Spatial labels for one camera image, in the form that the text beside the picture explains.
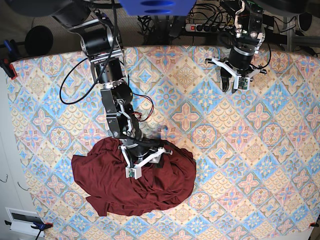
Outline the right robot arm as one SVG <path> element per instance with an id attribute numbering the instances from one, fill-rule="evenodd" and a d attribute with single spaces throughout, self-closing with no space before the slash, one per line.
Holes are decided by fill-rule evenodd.
<path id="1" fill-rule="evenodd" d="M 114 2 L 96 4 L 85 0 L 53 1 L 54 19 L 68 32 L 80 36 L 80 45 L 90 62 L 93 84 L 74 104 L 84 100 L 96 85 L 106 113 L 111 137 L 121 141 L 127 178 L 139 179 L 143 167 L 159 164 L 164 154 L 171 155 L 160 140 L 148 139 L 140 129 L 147 120 L 133 109 L 135 93 L 129 86 L 129 77 L 124 76 L 121 60 L 124 51 L 119 41 L 117 8 Z"/>

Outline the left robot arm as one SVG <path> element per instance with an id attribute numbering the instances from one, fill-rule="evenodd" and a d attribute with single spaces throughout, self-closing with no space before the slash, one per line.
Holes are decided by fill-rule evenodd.
<path id="1" fill-rule="evenodd" d="M 257 74 L 267 74 L 266 65 L 252 63 L 255 54 L 263 44 L 266 33 L 263 30 L 263 9 L 247 0 L 222 0 L 222 8 L 233 18 L 233 27 L 223 30 L 217 36 L 218 42 L 230 50 L 228 57 L 213 55 L 205 60 L 220 67 L 221 89 L 247 91 Z"/>

